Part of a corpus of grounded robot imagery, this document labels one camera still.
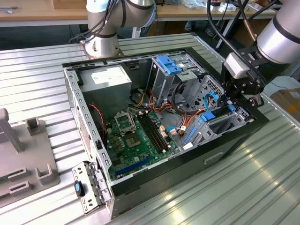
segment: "blue pcie slot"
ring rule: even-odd
[[[184,143],[188,143],[188,141],[191,139],[192,135],[194,134],[194,132],[196,131],[197,127],[194,126],[191,133],[189,133],[189,135],[187,136],[186,140],[184,141]]]
[[[147,157],[147,158],[143,159],[143,160],[140,161],[140,162],[134,163],[133,165],[127,166],[127,167],[125,167],[124,169],[118,170],[118,171],[115,172],[115,175],[118,176],[118,175],[120,175],[120,174],[129,172],[129,171],[132,171],[132,170],[134,170],[135,168],[138,168],[138,167],[140,167],[140,166],[142,166],[142,165],[145,165],[151,158],[152,158],[152,156]]]

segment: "aluminum table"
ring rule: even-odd
[[[224,60],[190,34],[124,39],[120,47],[124,54],[193,47],[219,72]],[[85,59],[80,45],[0,52],[0,107],[12,125],[33,116],[45,120],[61,179],[1,208],[1,224],[299,224],[300,126],[266,96],[259,110],[270,123],[225,160],[113,221],[105,208],[84,215],[71,168],[88,158],[61,64]]]

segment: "wooden workbench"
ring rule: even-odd
[[[87,24],[86,9],[54,9],[51,0],[1,0],[0,7],[18,6],[13,14],[0,11],[0,27]],[[233,19],[238,10],[227,12],[225,19]],[[250,9],[247,16],[255,13]],[[214,19],[223,13],[211,12]],[[275,13],[262,14],[258,18],[271,18]],[[190,9],[184,5],[164,5],[157,7],[159,21],[206,20],[206,8]]]

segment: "red wire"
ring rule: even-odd
[[[100,112],[100,110],[98,110],[98,108],[97,107],[95,107],[94,105],[92,105],[92,104],[89,104],[90,106],[92,106],[94,109],[96,109],[97,110],[97,112],[99,113],[99,115],[100,115],[100,117],[101,117],[101,120],[102,120],[102,132],[103,132],[103,140],[104,140],[104,135],[105,135],[105,132],[104,132],[104,119],[103,119],[103,116],[102,116],[102,114],[101,114],[101,112]]]

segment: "blue plastic clip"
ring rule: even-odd
[[[228,106],[228,109],[231,111],[231,112],[234,112],[235,111],[235,107],[233,105],[229,105]]]
[[[215,115],[212,114],[212,112],[207,112],[201,115],[201,118],[204,122],[207,122],[209,120],[212,120],[215,118]]]
[[[178,68],[175,62],[167,55],[157,56],[157,61],[170,75],[178,74],[183,71],[182,68]]]

